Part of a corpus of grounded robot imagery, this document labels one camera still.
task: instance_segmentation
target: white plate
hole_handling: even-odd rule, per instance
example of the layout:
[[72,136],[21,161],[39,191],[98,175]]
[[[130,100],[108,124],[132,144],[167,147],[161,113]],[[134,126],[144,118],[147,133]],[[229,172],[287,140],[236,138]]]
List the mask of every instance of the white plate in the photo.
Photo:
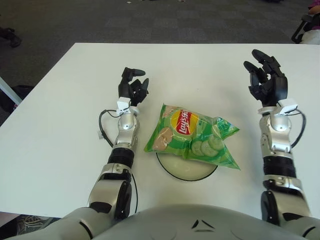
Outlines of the white plate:
[[186,160],[168,153],[157,153],[162,167],[172,176],[185,181],[198,181],[210,176],[217,165],[197,160]]

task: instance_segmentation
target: plastic bag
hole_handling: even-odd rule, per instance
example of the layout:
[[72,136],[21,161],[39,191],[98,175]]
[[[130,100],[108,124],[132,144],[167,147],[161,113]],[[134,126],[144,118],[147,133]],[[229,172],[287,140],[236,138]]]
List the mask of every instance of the plastic bag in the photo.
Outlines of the plastic bag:
[[223,140],[239,129],[221,117],[163,105],[145,152],[171,153],[184,159],[240,169]]

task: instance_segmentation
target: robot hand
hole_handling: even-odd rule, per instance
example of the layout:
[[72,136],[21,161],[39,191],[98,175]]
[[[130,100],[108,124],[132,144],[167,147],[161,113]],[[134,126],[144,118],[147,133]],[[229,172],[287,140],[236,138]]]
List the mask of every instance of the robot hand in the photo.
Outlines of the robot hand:
[[255,99],[262,102],[263,107],[276,106],[278,101],[287,98],[288,80],[280,71],[280,64],[275,57],[257,49],[252,51],[252,55],[262,64],[262,68],[257,68],[248,61],[243,63],[250,73],[249,91]]

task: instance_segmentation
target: chair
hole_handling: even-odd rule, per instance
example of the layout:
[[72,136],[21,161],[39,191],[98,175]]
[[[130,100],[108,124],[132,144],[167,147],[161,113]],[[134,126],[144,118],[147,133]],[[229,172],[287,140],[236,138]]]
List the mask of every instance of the chair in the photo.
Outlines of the chair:
[[302,41],[303,33],[299,34],[301,29],[303,29],[304,32],[308,32],[312,30],[315,26],[320,26],[320,12],[315,15],[303,15],[301,18],[302,22],[299,25],[299,27],[296,29],[294,34],[291,37],[291,40],[299,44]]

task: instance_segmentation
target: lay's logo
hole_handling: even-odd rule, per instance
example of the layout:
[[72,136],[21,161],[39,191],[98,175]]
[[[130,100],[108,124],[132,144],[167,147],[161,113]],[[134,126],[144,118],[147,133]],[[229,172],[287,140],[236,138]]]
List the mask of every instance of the lay's logo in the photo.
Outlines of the lay's logo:
[[190,135],[196,129],[198,116],[183,109],[176,111],[171,117],[171,125],[177,133]]

